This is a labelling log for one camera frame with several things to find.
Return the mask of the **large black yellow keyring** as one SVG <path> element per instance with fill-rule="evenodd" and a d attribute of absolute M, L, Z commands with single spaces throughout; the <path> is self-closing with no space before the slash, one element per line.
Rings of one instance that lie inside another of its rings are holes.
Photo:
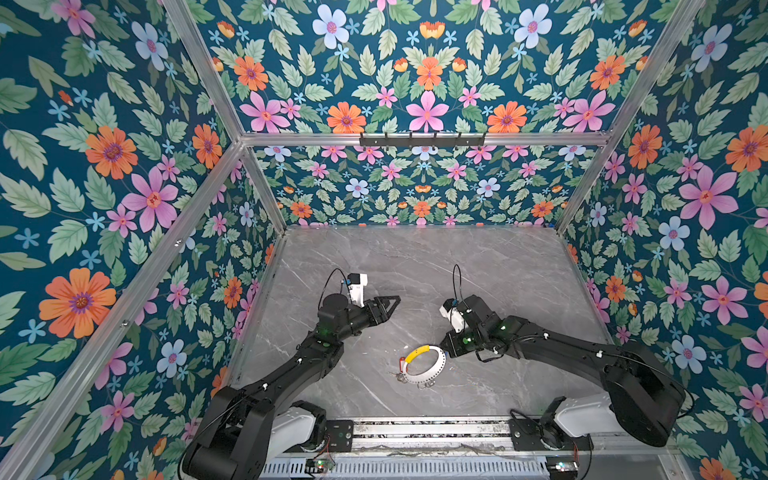
<path fill-rule="evenodd" d="M 397 373 L 397 379 L 404 384 L 430 387 L 443 372 L 447 355 L 436 345 L 422 345 L 403 356 L 409 362 L 408 374 Z"/>

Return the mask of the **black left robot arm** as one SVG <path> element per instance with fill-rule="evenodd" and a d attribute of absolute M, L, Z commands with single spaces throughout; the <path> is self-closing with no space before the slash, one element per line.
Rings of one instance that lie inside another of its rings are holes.
<path fill-rule="evenodd" d="M 375 296 L 360 306 L 343 294 L 321 300 L 318 322 L 293 357 L 260 380 L 224 387 L 214 395 L 178 472 L 195 479 L 257 479 L 271 458 L 307 442 L 310 434 L 295 433 L 288 436 L 287 446 L 275 445 L 278 416 L 294 406 L 299 393 L 331 372 L 346 339 L 387 322 L 400 302 L 398 295 Z"/>

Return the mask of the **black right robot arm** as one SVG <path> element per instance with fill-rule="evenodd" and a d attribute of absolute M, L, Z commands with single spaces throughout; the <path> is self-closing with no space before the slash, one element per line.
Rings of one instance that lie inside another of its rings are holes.
<path fill-rule="evenodd" d="M 586 379 L 607 394 L 609 403 L 597 419 L 565 400 L 555 402 L 552 420 L 571 437 L 569 422 L 597 431 L 598 421 L 612 415 L 616 425 L 635 440 L 664 447 L 686 399 L 686 389 L 637 342 L 608 345 L 546 329 L 525 318 L 495 313 L 480 297 L 448 299 L 440 307 L 451 329 L 440 348 L 451 358 L 473 353 L 483 363 L 504 356 L 550 365 Z"/>

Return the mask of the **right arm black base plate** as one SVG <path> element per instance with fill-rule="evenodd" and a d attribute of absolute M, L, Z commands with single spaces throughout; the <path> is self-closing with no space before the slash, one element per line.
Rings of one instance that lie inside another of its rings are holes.
<path fill-rule="evenodd" d="M 594 448 L 589 436 L 568 436 L 553 420 L 541 422 L 513 412 L 508 426 L 513 448 L 518 452 L 591 452 Z"/>

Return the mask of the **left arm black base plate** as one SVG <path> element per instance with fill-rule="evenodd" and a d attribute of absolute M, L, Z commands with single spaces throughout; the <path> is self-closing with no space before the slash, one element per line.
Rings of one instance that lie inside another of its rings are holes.
<path fill-rule="evenodd" d="M 355 423 L 352 420 L 317 421 L 309 439 L 299 445 L 304 452 L 321 451 L 350 452 L 354 438 Z"/>

